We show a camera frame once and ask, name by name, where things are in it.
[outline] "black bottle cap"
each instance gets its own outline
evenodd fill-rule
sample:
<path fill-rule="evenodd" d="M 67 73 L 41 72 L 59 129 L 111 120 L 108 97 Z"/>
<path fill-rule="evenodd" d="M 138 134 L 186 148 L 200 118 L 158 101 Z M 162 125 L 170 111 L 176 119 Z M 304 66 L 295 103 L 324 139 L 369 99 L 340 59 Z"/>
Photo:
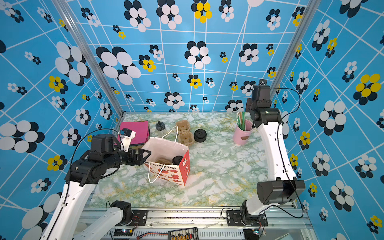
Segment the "black bottle cap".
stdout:
<path fill-rule="evenodd" d="M 166 128 L 166 125 L 163 122 L 157 121 L 155 127 L 156 127 L 156 130 L 162 131 Z"/>
<path fill-rule="evenodd" d="M 183 157 L 182 156 L 176 156 L 172 159 L 172 164 L 173 165 L 179 165 L 181 160 L 183 160 Z"/>
<path fill-rule="evenodd" d="M 195 141 L 204 142 L 207 139 L 207 132 L 203 129 L 197 129 L 195 131 Z"/>

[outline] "bag handle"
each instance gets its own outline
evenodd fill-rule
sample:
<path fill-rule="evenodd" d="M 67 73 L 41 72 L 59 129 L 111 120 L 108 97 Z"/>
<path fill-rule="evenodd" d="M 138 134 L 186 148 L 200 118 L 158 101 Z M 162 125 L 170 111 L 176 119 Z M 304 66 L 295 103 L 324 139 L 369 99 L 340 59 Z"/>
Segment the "bag handle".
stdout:
<path fill-rule="evenodd" d="M 164 164 L 163 168 L 160 170 L 160 172 L 159 172 L 159 174 L 157 175 L 157 177 L 155 178 L 155 180 L 153 180 L 153 182 L 151 182 L 151 180 L 149 179 L 149 171 L 151 170 L 151 161 L 149 161 L 148 181 L 149 181 L 150 183 L 154 183 L 154 182 L 156 181 L 156 179 L 160 176 L 160 173 L 161 173 L 161 171 L 163 171 L 163 169 L 164 169 L 165 166 L 166 166 L 166 165 Z"/>
<path fill-rule="evenodd" d="M 175 125 L 166 135 L 162 136 L 161 138 L 164 138 L 165 136 L 167 136 L 168 134 L 170 134 L 172 132 L 172 130 L 176 128 L 176 137 L 175 137 L 175 142 L 177 140 L 177 135 L 179 134 L 179 127 L 177 125 Z"/>

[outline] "pink napkin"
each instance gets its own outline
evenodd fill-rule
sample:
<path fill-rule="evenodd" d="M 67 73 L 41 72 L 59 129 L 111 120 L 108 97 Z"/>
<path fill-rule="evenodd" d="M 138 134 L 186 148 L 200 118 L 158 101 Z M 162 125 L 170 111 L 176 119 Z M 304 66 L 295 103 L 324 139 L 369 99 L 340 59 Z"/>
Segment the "pink napkin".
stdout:
<path fill-rule="evenodd" d="M 131 141 L 131 146 L 143 145 L 149 140 L 149 124 L 148 121 L 144 122 L 122 122 L 120 124 L 120 130 L 128 128 L 136 132 L 136 136 Z"/>

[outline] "blue patterned wallpaper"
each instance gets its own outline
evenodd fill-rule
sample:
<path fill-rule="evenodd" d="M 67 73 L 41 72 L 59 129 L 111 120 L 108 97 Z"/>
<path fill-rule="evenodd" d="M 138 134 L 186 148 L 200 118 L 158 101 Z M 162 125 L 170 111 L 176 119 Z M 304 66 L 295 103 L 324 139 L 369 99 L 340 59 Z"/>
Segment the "blue patterned wallpaper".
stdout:
<path fill-rule="evenodd" d="M 283 131 L 320 240 L 384 239 L 383 14 L 381 0 L 322 0 L 281 84 L 301 95 Z"/>
<path fill-rule="evenodd" d="M 127 112 L 243 111 L 308 0 L 67 1 Z"/>
<path fill-rule="evenodd" d="M 118 116 L 51 1 L 0 0 L 0 23 L 0 239 L 38 240 L 75 146 Z"/>

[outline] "pink cup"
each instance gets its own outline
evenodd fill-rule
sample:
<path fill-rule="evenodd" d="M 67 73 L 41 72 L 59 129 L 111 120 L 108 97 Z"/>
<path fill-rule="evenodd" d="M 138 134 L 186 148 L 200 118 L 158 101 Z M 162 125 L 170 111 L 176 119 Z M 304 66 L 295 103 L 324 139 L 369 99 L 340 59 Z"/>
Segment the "pink cup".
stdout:
<path fill-rule="evenodd" d="M 252 134 L 252 122 L 245 120 L 245 131 L 241 130 L 236 124 L 235 133 L 233 134 L 233 141 L 238 145 L 244 145 L 248 142 L 249 136 Z"/>

